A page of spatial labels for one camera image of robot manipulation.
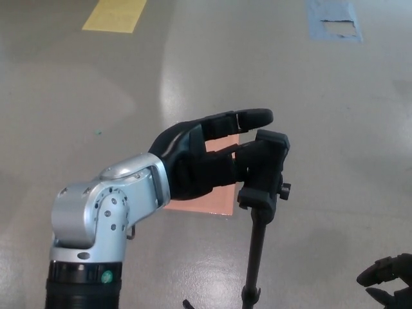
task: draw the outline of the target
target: floor marking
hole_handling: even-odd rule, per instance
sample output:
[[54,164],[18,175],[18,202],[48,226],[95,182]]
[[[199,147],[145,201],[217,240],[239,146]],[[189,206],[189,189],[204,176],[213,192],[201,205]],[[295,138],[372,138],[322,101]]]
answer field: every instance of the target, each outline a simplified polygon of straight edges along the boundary
[[146,0],[99,0],[83,30],[133,33]]

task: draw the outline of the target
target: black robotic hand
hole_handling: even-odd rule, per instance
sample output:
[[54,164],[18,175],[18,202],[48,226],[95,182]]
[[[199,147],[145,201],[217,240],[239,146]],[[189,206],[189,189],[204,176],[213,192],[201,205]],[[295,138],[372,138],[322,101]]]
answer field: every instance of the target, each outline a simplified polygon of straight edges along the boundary
[[[401,278],[409,287],[396,291],[394,296],[371,285],[381,284]],[[357,282],[365,287],[367,293],[385,309],[412,308],[412,254],[403,253],[397,257],[386,257],[375,262],[357,278]]]
[[180,122],[165,130],[149,152],[165,165],[173,200],[191,200],[210,193],[214,187],[244,181],[246,165],[232,154],[244,146],[232,145],[207,152],[205,142],[246,133],[273,121],[269,109],[229,111],[198,120]]

